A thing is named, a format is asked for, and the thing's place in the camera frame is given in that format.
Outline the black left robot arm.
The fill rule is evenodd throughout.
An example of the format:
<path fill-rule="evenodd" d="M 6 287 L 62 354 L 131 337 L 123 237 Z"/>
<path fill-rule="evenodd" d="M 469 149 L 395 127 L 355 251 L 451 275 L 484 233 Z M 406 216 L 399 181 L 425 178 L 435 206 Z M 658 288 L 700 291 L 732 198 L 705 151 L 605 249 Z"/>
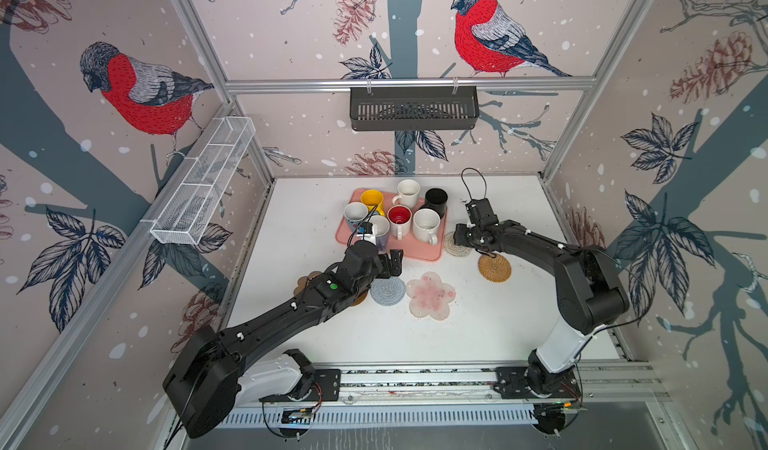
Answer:
<path fill-rule="evenodd" d="M 309 279 L 284 303 L 242 324 L 214 330 L 204 325 L 187 340 L 163 389 L 191 438 L 213 430 L 244 397 L 307 396 L 315 369 L 299 350 L 273 360 L 269 352 L 306 329 L 320 325 L 365 296 L 377 279 L 402 273 L 403 251 L 380 253 L 356 241 L 340 262 Z"/>

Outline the cork flower shaped coaster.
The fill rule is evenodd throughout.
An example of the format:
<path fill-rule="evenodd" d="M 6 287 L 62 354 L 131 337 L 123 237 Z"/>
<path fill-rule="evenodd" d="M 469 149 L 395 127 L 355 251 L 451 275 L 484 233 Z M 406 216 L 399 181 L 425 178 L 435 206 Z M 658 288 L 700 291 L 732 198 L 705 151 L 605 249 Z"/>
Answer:
<path fill-rule="evenodd" d="M 293 295 L 298 296 L 300 293 L 302 293 L 308 286 L 309 283 L 316 277 L 320 276 L 321 272 L 313 271 L 309 273 L 308 275 L 302 276 L 297 280 L 297 285 L 293 290 Z"/>

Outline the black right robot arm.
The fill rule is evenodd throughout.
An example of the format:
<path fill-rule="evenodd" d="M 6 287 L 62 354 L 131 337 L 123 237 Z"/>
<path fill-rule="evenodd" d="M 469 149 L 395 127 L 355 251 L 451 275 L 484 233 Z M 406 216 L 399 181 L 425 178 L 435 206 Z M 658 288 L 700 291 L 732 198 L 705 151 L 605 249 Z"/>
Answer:
<path fill-rule="evenodd" d="M 486 198 L 472 199 L 465 207 L 470 223 L 456 226 L 456 244 L 486 256 L 519 257 L 555 279 L 559 317 L 529 355 L 526 370 L 530 391 L 548 397 L 562 386 L 592 337 L 629 310 L 619 272 L 600 246 L 561 243 L 516 221 L 501 221 Z"/>

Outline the pink flower shaped coaster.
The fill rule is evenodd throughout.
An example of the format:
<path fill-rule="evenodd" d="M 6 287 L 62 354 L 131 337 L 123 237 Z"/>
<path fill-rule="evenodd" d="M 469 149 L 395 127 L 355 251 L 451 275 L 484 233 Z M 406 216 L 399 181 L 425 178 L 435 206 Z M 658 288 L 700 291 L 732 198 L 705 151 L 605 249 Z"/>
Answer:
<path fill-rule="evenodd" d="M 418 319 L 446 320 L 457 295 L 456 289 L 444 283 L 435 272 L 426 272 L 419 279 L 408 281 L 405 289 L 410 298 L 409 311 Z"/>

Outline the glossy brown round coaster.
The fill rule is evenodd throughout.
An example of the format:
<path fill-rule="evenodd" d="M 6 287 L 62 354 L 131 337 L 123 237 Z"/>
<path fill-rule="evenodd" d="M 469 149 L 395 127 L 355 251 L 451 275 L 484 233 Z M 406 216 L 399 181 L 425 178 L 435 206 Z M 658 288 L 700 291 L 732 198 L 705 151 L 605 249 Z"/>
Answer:
<path fill-rule="evenodd" d="M 358 296 L 358 297 L 357 297 L 357 298 L 356 298 L 356 299 L 353 301 L 353 303 L 351 304 L 351 306 L 352 306 L 352 307 L 354 307 L 354 306 L 358 306 L 358 305 L 360 305 L 361 303 L 363 303 L 363 302 L 366 300 L 366 298 L 367 298 L 367 297 L 368 297 L 368 292 L 363 292 L 361 295 L 359 295 L 359 296 Z"/>

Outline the blue grey woven coaster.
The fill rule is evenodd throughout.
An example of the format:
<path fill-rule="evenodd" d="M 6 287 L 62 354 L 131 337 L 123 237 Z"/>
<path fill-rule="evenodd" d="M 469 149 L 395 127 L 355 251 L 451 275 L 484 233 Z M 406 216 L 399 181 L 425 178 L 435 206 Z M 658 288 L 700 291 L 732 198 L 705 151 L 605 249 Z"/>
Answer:
<path fill-rule="evenodd" d="M 398 304 L 405 294 L 405 283 L 400 278 L 375 279 L 369 289 L 374 302 L 386 307 Z"/>

